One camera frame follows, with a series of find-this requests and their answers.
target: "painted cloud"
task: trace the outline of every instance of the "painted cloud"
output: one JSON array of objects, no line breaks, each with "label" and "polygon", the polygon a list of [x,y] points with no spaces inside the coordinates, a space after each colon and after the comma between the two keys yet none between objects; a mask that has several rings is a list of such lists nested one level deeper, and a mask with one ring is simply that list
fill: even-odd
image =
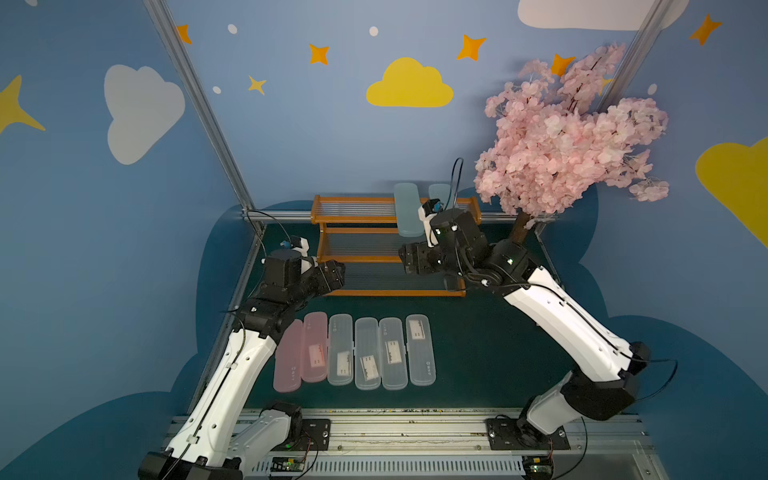
[{"label": "painted cloud", "polygon": [[104,78],[104,98],[114,119],[107,143],[115,159],[134,164],[184,113],[184,93],[155,70],[113,65]]},{"label": "painted cloud", "polygon": [[[536,28],[638,30],[654,0],[520,0],[520,21]],[[674,0],[664,19],[672,25],[688,0]]]}]

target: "black cable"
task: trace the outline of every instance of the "black cable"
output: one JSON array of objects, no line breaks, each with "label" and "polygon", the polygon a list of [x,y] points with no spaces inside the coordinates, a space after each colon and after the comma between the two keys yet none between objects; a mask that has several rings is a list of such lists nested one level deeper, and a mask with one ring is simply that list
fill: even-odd
[{"label": "black cable", "polygon": [[458,183],[460,181],[462,181],[462,168],[464,168],[464,159],[463,158],[459,157],[459,158],[457,158],[456,160],[453,161],[453,168],[451,169],[450,190],[448,190],[448,200],[447,200],[448,205],[451,203],[451,196],[454,193],[453,192],[453,174],[454,174],[454,172],[456,170],[456,164],[458,163],[458,161],[462,161],[462,164],[458,166],[458,178],[456,178],[456,192],[455,192],[455,195],[453,197],[453,207],[452,208],[456,207],[456,198],[458,197]]},{"label": "black cable", "polygon": [[[581,423],[584,424],[584,451],[581,453],[581,457],[578,459],[578,462],[576,462],[576,465],[570,467],[565,471],[565,473],[561,473],[556,477],[552,477],[550,480],[558,480],[558,478],[565,477],[567,474],[573,472],[574,469],[581,463],[581,461],[584,460],[584,456],[587,454],[587,446],[589,445],[589,435],[587,434],[587,423],[584,421],[584,417],[581,417]],[[552,464],[552,473],[554,473],[554,463]]]},{"label": "black cable", "polygon": [[[243,320],[237,319],[240,322],[240,328],[243,329],[243,343],[240,345],[240,349],[237,350],[237,354],[235,355],[235,358],[232,360],[232,363],[235,363],[237,361],[237,357],[240,356],[240,354],[243,352],[243,349],[245,348],[245,325],[243,324]],[[208,408],[205,409],[205,413],[202,417],[200,417],[200,421],[197,423],[197,427],[194,430],[194,433],[192,436],[197,436],[197,433],[200,431],[200,429],[203,428],[203,420],[205,420],[205,417],[208,415],[208,412],[210,411],[210,408],[214,405],[214,402],[216,401],[216,397],[219,395],[219,392],[221,391],[221,387],[224,385],[224,382],[227,381],[227,377],[229,376],[232,369],[227,369],[227,372],[224,373],[224,378],[221,379],[221,383],[219,384],[219,387],[216,389],[216,392],[214,393],[214,397],[210,400],[210,403],[208,404]],[[176,468],[177,465],[179,465],[179,462],[181,462],[181,459],[187,454],[187,450],[192,446],[191,443],[187,443],[187,446],[184,447],[184,451],[179,455],[179,457],[176,459],[176,461],[173,463],[173,465],[170,466],[167,472],[165,472],[165,475],[163,475],[163,478],[161,480],[166,480],[168,478],[168,475]]]},{"label": "black cable", "polygon": [[657,362],[674,362],[674,368],[672,369],[672,373],[670,374],[670,377],[669,377],[669,378],[667,379],[667,381],[666,381],[666,382],[665,382],[665,383],[664,383],[664,384],[661,386],[661,388],[660,388],[660,389],[658,389],[656,392],[653,392],[653,393],[651,393],[650,395],[646,395],[645,397],[643,397],[643,398],[641,398],[641,399],[637,399],[637,400],[635,400],[635,403],[637,403],[637,402],[642,402],[643,400],[652,399],[652,398],[653,398],[653,397],[655,397],[656,395],[658,395],[658,394],[660,394],[661,392],[663,392],[663,391],[664,391],[664,389],[666,389],[666,388],[667,388],[667,386],[668,386],[670,383],[672,383],[672,379],[674,378],[674,376],[675,376],[675,373],[677,373],[677,365],[678,365],[678,363],[677,363],[677,360],[675,360],[675,359],[663,359],[663,360],[645,360],[645,362],[647,362],[647,363],[657,363]]},{"label": "black cable", "polygon": [[310,470],[312,470],[315,467],[315,464],[317,463],[317,456],[320,455],[320,445],[317,442],[315,442],[315,439],[313,439],[312,436],[309,433],[307,433],[307,432],[304,432],[304,433],[306,434],[307,438],[310,439],[310,447],[311,447],[311,445],[313,443],[315,444],[315,448],[316,448],[316,450],[315,450],[315,459],[312,460],[312,465],[310,465],[309,468],[306,468],[304,470],[304,472],[302,472],[301,475],[299,475],[298,477],[294,478],[293,480],[299,480],[299,478],[302,478],[304,475],[310,473]]},{"label": "black cable", "polygon": [[288,234],[288,230],[286,230],[286,228],[283,226],[283,224],[280,222],[280,220],[276,219],[275,217],[273,217],[272,215],[268,214],[267,212],[265,212],[263,210],[255,210],[254,209],[254,210],[248,210],[248,211],[249,212],[256,212],[257,214],[267,215],[272,220],[275,220],[277,222],[277,224],[280,225],[280,228],[283,229],[283,233],[286,234],[286,240],[288,240],[288,243],[290,243],[290,235]]}]

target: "pink flower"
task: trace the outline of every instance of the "pink flower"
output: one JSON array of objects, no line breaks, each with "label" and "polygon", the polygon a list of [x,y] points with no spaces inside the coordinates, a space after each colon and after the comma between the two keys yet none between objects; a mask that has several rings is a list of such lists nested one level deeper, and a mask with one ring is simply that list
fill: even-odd
[{"label": "pink flower", "polygon": [[[494,147],[475,165],[475,187],[483,201],[499,196],[504,211],[521,208],[535,217],[564,211],[596,182],[630,187],[640,201],[667,196],[666,182],[646,179],[650,151],[625,157],[666,130],[667,114],[653,99],[624,98],[605,113],[580,113],[623,54],[623,45],[611,45],[573,64],[561,79],[556,103],[548,90],[554,78],[542,61],[526,64],[521,74],[531,78],[520,87],[508,82],[487,100],[485,113],[502,115]],[[642,181],[631,185],[635,178]]]}]

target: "paper card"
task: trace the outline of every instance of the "paper card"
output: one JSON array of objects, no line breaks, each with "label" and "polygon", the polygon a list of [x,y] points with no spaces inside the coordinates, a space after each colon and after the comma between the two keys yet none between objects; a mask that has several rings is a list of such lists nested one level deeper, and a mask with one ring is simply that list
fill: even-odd
[{"label": "paper card", "polygon": [[412,340],[424,340],[424,329],[422,328],[421,320],[408,320],[411,324],[411,339]]},{"label": "paper card", "polygon": [[376,367],[376,359],[373,355],[364,356],[360,361],[362,362],[362,373],[366,377],[366,380],[379,378],[379,368]]},{"label": "paper card", "polygon": [[323,351],[324,348],[319,343],[316,343],[314,345],[310,345],[309,347],[310,351],[310,367],[321,367],[326,365],[326,356],[325,352]]},{"label": "paper card", "polygon": [[339,352],[336,355],[336,374],[338,376],[350,376],[352,373],[350,372],[352,369],[349,366],[349,358],[351,356],[351,352]]},{"label": "paper card", "polygon": [[394,363],[402,363],[402,355],[400,354],[400,342],[397,340],[390,340],[386,343],[387,363],[392,365]]}]

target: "yellow star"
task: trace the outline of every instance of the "yellow star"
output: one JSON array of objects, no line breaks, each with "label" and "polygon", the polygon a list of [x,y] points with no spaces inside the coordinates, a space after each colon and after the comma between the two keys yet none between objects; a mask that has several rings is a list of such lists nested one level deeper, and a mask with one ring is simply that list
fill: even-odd
[{"label": "yellow star", "polygon": [[266,80],[255,81],[253,77],[249,76],[248,78],[250,78],[250,88],[248,88],[248,91],[258,90],[262,95],[264,95],[264,90],[261,89],[261,86],[266,83]]},{"label": "yellow star", "polygon": [[18,104],[18,93],[22,89],[22,76],[14,78],[5,90],[0,91],[0,134],[10,124],[25,124],[38,130],[45,130]]},{"label": "yellow star", "polygon": [[600,86],[600,95],[603,94],[603,88],[605,88],[605,85],[611,83],[613,80],[614,80],[613,78],[609,78],[607,80],[603,78],[603,84]]}]

